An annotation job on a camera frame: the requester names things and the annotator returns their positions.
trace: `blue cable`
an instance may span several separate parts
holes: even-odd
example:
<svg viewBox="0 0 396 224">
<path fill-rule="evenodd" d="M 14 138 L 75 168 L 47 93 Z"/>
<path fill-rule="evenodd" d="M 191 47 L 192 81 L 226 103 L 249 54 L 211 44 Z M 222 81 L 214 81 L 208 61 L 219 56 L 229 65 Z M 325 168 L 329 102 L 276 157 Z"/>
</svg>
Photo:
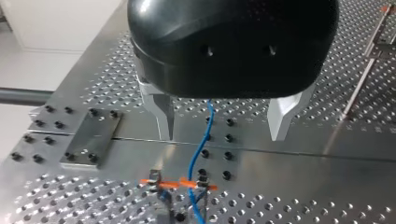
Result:
<svg viewBox="0 0 396 224">
<path fill-rule="evenodd" d="M 211 100 L 207 101 L 207 108 L 210 111 L 210 118 L 209 118 L 209 122 L 208 122 L 207 127 L 206 127 L 206 132 L 205 132 L 204 138 L 201 140 L 201 143 L 199 144 L 197 150 L 195 151 L 195 153 L 192 156 L 191 161 L 190 161 L 189 175 L 188 175 L 188 178 L 189 178 L 190 181 L 192 180 L 192 170 L 194 168 L 195 162 L 196 162 L 199 154 L 201 153 L 202 149 L 204 148 L 204 145 L 205 145 L 207 139 L 209 139 L 210 129 L 212 129 L 212 124 L 213 124 L 213 118 L 215 117 L 215 111 L 213 110 L 213 106 L 211 104 Z M 191 204 L 192 204 L 192 210 L 194 211 L 195 217 L 198 219 L 198 222 L 200 224 L 205 224 L 205 221 L 202 218 L 201 213 L 199 211 L 199 208 L 197 206 L 197 203 L 195 201 L 195 195 L 192 192 L 192 189 L 189 189 L 189 197 L 190 197 L 190 201 L 191 201 Z"/>
</svg>

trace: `metal bracket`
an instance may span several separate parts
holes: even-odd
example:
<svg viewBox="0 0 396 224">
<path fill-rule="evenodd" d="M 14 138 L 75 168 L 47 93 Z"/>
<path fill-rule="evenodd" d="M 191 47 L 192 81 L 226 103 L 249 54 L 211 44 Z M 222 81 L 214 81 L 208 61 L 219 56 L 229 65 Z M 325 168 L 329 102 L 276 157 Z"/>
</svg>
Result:
<svg viewBox="0 0 396 224">
<path fill-rule="evenodd" d="M 134 57 L 134 60 L 138 74 L 143 74 L 144 71 L 140 60 L 136 57 Z M 172 140 L 175 111 L 171 96 L 158 90 L 142 76 L 137 76 L 137 81 L 139 82 L 143 106 L 157 119 L 160 139 L 165 141 Z"/>
<path fill-rule="evenodd" d="M 312 84 L 295 95 L 271 99 L 267 118 L 273 141 L 285 140 L 291 120 L 309 104 L 314 89 L 315 84 Z"/>
<path fill-rule="evenodd" d="M 119 124 L 120 112 L 89 109 L 61 158 L 64 167 L 97 167 Z"/>
</svg>

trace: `black screw hole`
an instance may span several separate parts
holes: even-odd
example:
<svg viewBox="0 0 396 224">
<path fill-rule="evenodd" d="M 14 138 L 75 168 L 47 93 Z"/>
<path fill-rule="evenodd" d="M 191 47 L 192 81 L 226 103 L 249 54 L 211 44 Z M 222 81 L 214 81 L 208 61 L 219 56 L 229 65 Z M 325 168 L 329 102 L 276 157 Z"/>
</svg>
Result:
<svg viewBox="0 0 396 224">
<path fill-rule="evenodd" d="M 176 220 L 177 222 L 182 222 L 182 221 L 184 221 L 185 219 L 186 219 L 186 216 L 184 216 L 184 214 L 177 213 L 177 214 L 175 215 L 175 220 Z"/>
</svg>

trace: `mounting hole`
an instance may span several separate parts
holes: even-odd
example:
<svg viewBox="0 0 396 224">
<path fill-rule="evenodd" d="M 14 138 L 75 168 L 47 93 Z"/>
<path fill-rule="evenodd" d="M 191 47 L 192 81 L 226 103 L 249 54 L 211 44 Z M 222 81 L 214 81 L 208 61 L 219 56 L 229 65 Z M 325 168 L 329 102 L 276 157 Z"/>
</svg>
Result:
<svg viewBox="0 0 396 224">
<path fill-rule="evenodd" d="M 184 216 L 184 214 L 177 213 L 177 214 L 175 215 L 175 220 L 178 221 L 178 222 L 182 222 L 182 221 L 184 221 L 185 219 L 186 219 L 186 216 Z"/>
<path fill-rule="evenodd" d="M 236 206 L 236 200 L 231 200 L 231 201 L 228 202 L 228 204 L 229 204 L 231 207 L 235 207 L 235 206 Z"/>
<path fill-rule="evenodd" d="M 235 222 L 236 222 L 236 218 L 235 217 L 228 217 L 228 223 L 234 224 Z"/>
<path fill-rule="evenodd" d="M 217 198 L 214 198 L 214 199 L 212 199 L 212 204 L 214 204 L 214 205 L 216 205 L 216 204 L 218 204 L 219 203 L 219 199 L 217 199 Z"/>
<path fill-rule="evenodd" d="M 247 208 L 253 208 L 254 203 L 253 202 L 247 202 Z"/>
<path fill-rule="evenodd" d="M 218 216 L 216 216 L 216 215 L 212 215 L 209 217 L 210 222 L 216 222 L 217 220 L 218 220 Z"/>
<path fill-rule="evenodd" d="M 200 51 L 206 57 L 213 56 L 213 48 L 209 47 L 208 45 L 201 46 Z"/>
</svg>

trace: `perforated metal plate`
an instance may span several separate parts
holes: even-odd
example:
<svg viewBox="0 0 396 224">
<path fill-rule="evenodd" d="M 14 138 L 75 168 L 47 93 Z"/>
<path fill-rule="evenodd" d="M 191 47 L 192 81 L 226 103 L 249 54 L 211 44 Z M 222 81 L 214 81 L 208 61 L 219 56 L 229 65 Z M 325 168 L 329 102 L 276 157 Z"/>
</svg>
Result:
<svg viewBox="0 0 396 224">
<path fill-rule="evenodd" d="M 16 200 L 12 223 L 157 223 L 155 194 L 128 181 L 83 176 L 40 175 L 28 181 L 29 189 Z M 170 189 L 181 223 L 193 223 L 184 189 Z M 245 192 L 209 192 L 209 223 L 389 223 L 391 207 L 370 204 L 283 199 Z"/>
<path fill-rule="evenodd" d="M 64 169 L 59 164 L 69 136 L 55 136 L 57 148 L 32 134 L 0 169 L 5 223 L 155 223 L 152 198 L 138 185 L 150 168 L 162 168 L 169 180 L 185 175 L 194 146 L 118 140 L 99 171 Z M 394 223 L 396 166 L 393 162 L 357 161 L 208 147 L 211 184 L 209 223 Z M 32 154 L 45 161 L 35 163 Z M 230 181 L 222 172 L 232 174 Z M 171 189 L 176 212 L 188 203 L 186 189 Z M 189 210 L 184 223 L 191 222 Z"/>
</svg>

